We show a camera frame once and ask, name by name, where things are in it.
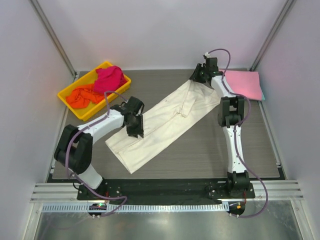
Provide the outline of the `white t shirt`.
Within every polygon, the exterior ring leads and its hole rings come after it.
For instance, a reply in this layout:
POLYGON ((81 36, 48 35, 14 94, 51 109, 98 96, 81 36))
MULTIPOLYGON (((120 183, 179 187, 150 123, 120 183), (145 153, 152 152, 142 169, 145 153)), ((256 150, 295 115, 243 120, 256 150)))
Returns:
POLYGON ((143 114, 143 137, 134 138, 125 129, 105 144, 130 174, 165 150, 220 103, 217 92, 187 80, 143 114))

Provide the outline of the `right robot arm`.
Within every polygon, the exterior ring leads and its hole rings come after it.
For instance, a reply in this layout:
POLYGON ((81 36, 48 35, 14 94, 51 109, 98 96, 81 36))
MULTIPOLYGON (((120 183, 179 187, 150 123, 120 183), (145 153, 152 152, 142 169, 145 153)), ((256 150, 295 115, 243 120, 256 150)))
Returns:
POLYGON ((224 191, 231 198, 244 198, 250 188, 249 173, 243 164, 241 141, 246 98, 233 92, 225 82, 224 73, 219 70, 215 57, 206 59, 205 63, 198 63, 190 79, 202 84, 209 83, 220 98, 217 120, 226 139, 228 154, 224 191))

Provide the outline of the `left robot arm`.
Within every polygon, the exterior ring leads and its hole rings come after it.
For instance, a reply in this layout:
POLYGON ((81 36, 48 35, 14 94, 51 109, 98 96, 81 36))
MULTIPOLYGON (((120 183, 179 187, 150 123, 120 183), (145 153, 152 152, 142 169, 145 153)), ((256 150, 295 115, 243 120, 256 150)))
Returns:
POLYGON ((54 159, 61 163, 67 174, 75 176, 89 187, 88 193, 95 200, 106 194, 103 177, 92 166, 93 145, 102 137, 119 128, 126 128, 130 137, 144 136, 142 102, 122 102, 111 107, 98 118, 79 125, 64 127, 57 144, 54 159))

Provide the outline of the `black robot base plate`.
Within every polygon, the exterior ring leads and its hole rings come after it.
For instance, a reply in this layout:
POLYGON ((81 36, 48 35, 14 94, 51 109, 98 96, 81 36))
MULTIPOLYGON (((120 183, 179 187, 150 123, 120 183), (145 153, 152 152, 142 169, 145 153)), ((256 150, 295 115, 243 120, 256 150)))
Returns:
POLYGON ((210 199, 240 199, 255 198, 252 183, 233 184, 229 180, 218 181, 210 178, 188 179, 103 179, 100 185, 88 190, 81 185, 78 191, 78 199, 98 199, 101 197, 117 198, 126 196, 130 201, 136 198, 151 201, 169 198, 177 200, 186 196, 195 198, 208 197, 210 199))

